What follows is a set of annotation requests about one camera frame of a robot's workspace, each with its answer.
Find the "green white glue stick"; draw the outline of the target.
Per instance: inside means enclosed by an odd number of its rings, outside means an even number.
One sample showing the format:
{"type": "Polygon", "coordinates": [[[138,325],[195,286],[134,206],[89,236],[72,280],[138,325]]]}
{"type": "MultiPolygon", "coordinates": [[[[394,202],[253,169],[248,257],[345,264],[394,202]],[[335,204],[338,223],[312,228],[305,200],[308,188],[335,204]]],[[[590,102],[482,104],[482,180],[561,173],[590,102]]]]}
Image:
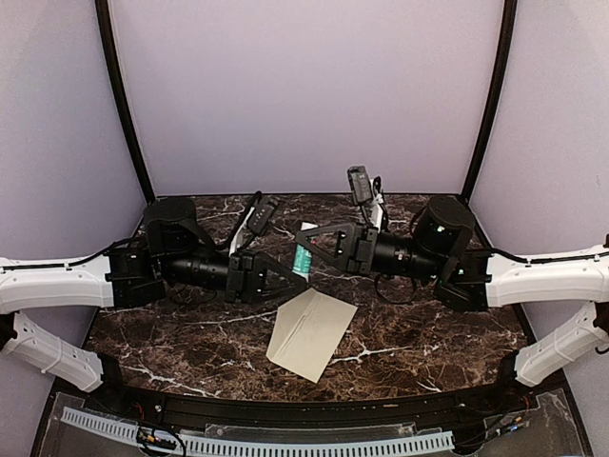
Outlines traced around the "green white glue stick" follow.
{"type": "Polygon", "coordinates": [[[312,254],[309,250],[303,246],[296,244],[295,257],[292,266],[292,272],[305,278],[309,279],[311,271],[312,254]]]}

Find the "cream paper envelope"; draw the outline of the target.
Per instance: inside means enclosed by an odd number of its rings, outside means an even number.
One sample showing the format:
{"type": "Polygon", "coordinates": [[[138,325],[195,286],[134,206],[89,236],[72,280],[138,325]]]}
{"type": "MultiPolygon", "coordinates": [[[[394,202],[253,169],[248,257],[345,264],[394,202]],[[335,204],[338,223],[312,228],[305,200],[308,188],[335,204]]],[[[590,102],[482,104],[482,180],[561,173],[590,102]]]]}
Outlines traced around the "cream paper envelope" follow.
{"type": "Polygon", "coordinates": [[[354,305],[309,288],[279,306],[266,358],[317,383],[357,310],[354,305]]]}

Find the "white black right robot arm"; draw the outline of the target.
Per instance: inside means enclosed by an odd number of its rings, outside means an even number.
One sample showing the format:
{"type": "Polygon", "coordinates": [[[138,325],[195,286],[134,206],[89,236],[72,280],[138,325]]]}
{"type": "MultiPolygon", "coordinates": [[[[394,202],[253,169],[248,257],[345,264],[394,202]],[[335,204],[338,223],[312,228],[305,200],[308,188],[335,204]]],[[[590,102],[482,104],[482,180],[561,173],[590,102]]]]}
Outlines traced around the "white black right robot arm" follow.
{"type": "Polygon", "coordinates": [[[580,301],[581,308],[538,342],[501,361],[486,405],[504,413],[522,396],[589,351],[608,349],[608,247],[517,256],[469,248],[476,220],[456,198],[429,199],[408,237],[346,223],[304,229],[297,244],[332,267],[359,276],[400,276],[433,287],[434,297],[460,312],[521,303],[580,301]]]}

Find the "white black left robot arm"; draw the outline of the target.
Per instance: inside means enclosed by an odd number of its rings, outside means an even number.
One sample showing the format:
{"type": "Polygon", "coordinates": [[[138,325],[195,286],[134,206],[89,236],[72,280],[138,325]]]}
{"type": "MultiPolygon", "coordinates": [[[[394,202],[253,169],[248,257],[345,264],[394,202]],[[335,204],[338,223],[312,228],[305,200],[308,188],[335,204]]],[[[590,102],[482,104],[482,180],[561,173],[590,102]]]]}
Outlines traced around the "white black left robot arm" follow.
{"type": "Polygon", "coordinates": [[[1,261],[1,352],[61,378],[80,390],[96,391],[114,415],[134,407],[122,385],[118,362],[86,351],[35,324],[31,308],[87,306],[139,308],[167,297],[167,287],[192,286],[223,294],[230,304],[258,304],[305,291],[305,278],[265,252],[249,250],[266,231],[275,200],[257,192],[227,240],[216,243],[198,223],[194,202],[168,197],[145,208],[141,237],[112,243],[88,257],[48,261],[1,261]]]}

